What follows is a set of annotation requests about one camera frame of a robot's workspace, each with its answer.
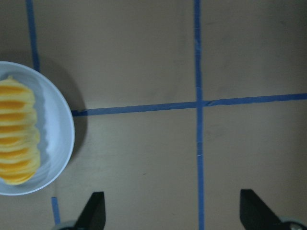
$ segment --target blue tape line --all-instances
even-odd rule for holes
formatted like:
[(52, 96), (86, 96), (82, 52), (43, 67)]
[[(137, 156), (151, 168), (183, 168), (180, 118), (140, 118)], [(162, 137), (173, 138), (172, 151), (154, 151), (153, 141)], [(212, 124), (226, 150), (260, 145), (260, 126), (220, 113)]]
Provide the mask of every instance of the blue tape line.
[(183, 102), (183, 103), (168, 103), (168, 104), (152, 104), (152, 105), (136, 105), (127, 107), (113, 107), (113, 108), (99, 108), (87, 109), (83, 111), (72, 110), (73, 116), (89, 116), (89, 115), (105, 115), (105, 114), (123, 114), (123, 113), (136, 113), (172, 109), (190, 109), (195, 108), (196, 102)]
[(203, 105), (201, 82), (201, 0), (194, 1), (195, 83), (197, 109), (197, 174), (198, 174), (198, 221), (199, 230), (205, 228), (204, 172), (203, 172)]
[(35, 31), (35, 19), (34, 19), (34, 10), (32, 0), (26, 0), (27, 16), (28, 16), (28, 26), (30, 34), (30, 43), (32, 50), (32, 61), (33, 67), (36, 71), (40, 71), (40, 63), (36, 45), (36, 31)]
[(53, 211), (53, 218), (54, 218), (54, 223), (60, 224), (61, 219), (59, 217), (59, 205), (58, 205), (58, 199), (56, 196), (53, 196), (51, 198), (51, 204), (52, 204), (52, 211)]
[[(242, 97), (242, 98), (230, 98), (219, 99), (213, 101), (202, 101), (203, 107), (211, 107), (218, 105), (236, 105), (236, 104), (250, 104), (250, 103), (268, 103), (268, 102), (283, 102), (283, 101), (296, 101), (307, 100), (307, 93), (300, 94), (287, 94), (287, 95), (275, 95), (275, 96), (261, 96), (261, 97)], [(166, 104), (150, 104), (150, 105), (136, 105), (127, 107), (112, 107), (112, 108), (97, 108), (86, 109), (82, 111), (72, 110), (73, 116), (90, 116), (90, 115), (106, 115), (106, 114), (124, 114), (124, 113), (137, 113), (137, 112), (150, 112), (160, 110), (173, 110), (173, 109), (199, 109), (199, 100), (197, 102), (182, 102), (182, 103), (166, 103)], [(198, 124), (202, 124), (202, 116), (198, 116)], [(202, 126), (198, 126), (197, 142), (202, 141)]]
[(209, 106), (217, 106), (217, 105), (284, 102), (284, 101), (296, 101), (296, 100), (307, 100), (307, 93), (261, 96), (261, 97), (243, 97), (243, 98), (220, 99), (220, 100), (214, 100), (214, 101), (203, 101), (203, 106), (209, 107)]

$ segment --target plate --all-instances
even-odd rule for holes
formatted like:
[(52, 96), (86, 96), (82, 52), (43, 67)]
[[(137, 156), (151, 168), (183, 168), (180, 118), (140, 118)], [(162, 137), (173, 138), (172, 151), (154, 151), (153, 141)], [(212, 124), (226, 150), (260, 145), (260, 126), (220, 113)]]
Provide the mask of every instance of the plate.
[(0, 61), (0, 80), (12, 75), (33, 90), (36, 127), (40, 132), (38, 149), (41, 166), (36, 174), (20, 185), (7, 185), (0, 178), (1, 195), (24, 195), (53, 182), (66, 167), (74, 146), (74, 123), (71, 110), (57, 87), (39, 72), (13, 62)]

